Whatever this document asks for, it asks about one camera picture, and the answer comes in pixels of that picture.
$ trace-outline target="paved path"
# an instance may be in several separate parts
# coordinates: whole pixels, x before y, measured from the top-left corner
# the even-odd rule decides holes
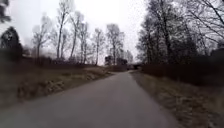
[[[0,128],[177,128],[177,125],[129,73],[120,73],[1,112]]]

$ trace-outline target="grass verge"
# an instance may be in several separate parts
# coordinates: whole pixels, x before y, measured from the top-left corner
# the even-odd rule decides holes
[[[217,97],[207,89],[139,72],[132,75],[150,96],[167,108],[186,128],[222,128],[223,115]]]
[[[0,108],[65,91],[85,83],[106,78],[111,74],[104,68],[33,69],[17,74],[1,74]]]

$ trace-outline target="grass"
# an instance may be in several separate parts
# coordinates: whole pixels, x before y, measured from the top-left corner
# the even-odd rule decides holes
[[[132,75],[139,85],[175,115],[184,127],[221,128],[224,126],[223,111],[221,111],[224,107],[217,105],[223,101],[220,101],[221,95],[217,95],[217,91],[210,89],[208,91],[207,88],[155,78],[139,72],[134,72]]]
[[[107,76],[110,74],[102,67],[60,70],[29,68],[20,72],[2,72],[0,108],[78,87]]]

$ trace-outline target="ground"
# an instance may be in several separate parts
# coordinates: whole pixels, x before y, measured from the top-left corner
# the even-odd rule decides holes
[[[220,91],[155,78],[139,72],[132,74],[139,85],[172,112],[186,128],[224,126],[224,106],[223,101],[220,101],[223,100],[223,94]]]
[[[0,112],[2,128],[181,128],[130,73]]]
[[[0,73],[0,108],[83,85],[110,74],[102,67],[25,68]]]

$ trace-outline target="bare tree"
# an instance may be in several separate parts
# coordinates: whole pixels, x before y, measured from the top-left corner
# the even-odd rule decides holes
[[[87,39],[89,37],[88,24],[82,23],[80,25],[79,39],[81,41],[81,63],[85,64],[87,59]]]
[[[93,41],[94,41],[94,49],[96,52],[96,65],[98,65],[99,60],[99,54],[102,52],[104,44],[105,44],[105,37],[104,33],[101,29],[96,28],[95,33],[93,35]]]
[[[113,54],[113,64],[116,64],[116,58],[119,50],[123,48],[123,39],[124,33],[120,31],[118,25],[116,24],[109,24],[107,25],[107,39],[111,46],[111,51]]]
[[[137,56],[146,63],[188,63],[197,55],[198,33],[193,31],[173,0],[149,0],[139,33]]]
[[[87,64],[96,64],[96,61],[94,59],[94,45],[93,44],[87,44],[87,51],[86,51],[86,58],[87,58]]]
[[[72,25],[72,33],[73,33],[72,35],[73,43],[72,43],[72,51],[71,51],[70,58],[72,58],[74,54],[75,46],[77,44],[77,36],[79,32],[79,27],[82,21],[83,21],[83,15],[80,12],[75,12],[74,16],[70,17],[70,22]]]
[[[69,46],[69,37],[70,34],[67,29],[62,31],[62,44],[61,44],[61,59],[64,59],[64,53],[70,48]]]
[[[56,28],[53,28],[50,31],[50,43],[52,47],[55,48],[55,57],[57,57],[57,50],[58,50],[58,31]]]
[[[59,26],[59,37],[57,44],[57,58],[60,58],[60,47],[61,47],[61,38],[62,38],[62,30],[67,22],[68,16],[71,13],[72,7],[69,0],[61,0],[59,3],[58,9],[58,26]]]
[[[40,49],[43,47],[43,45],[49,40],[50,38],[50,30],[51,30],[51,20],[47,16],[43,16],[41,19],[41,25],[34,27],[34,34],[32,42],[35,45],[36,48],[36,57],[39,58],[40,56]]]
[[[127,52],[125,54],[126,54],[126,58],[125,59],[128,61],[128,63],[129,64],[132,63],[133,59],[134,59],[132,53],[129,50],[127,50]]]
[[[218,43],[224,39],[224,4],[216,0],[186,0],[182,1],[186,8],[186,16],[192,23],[200,23],[200,31],[204,37]]]

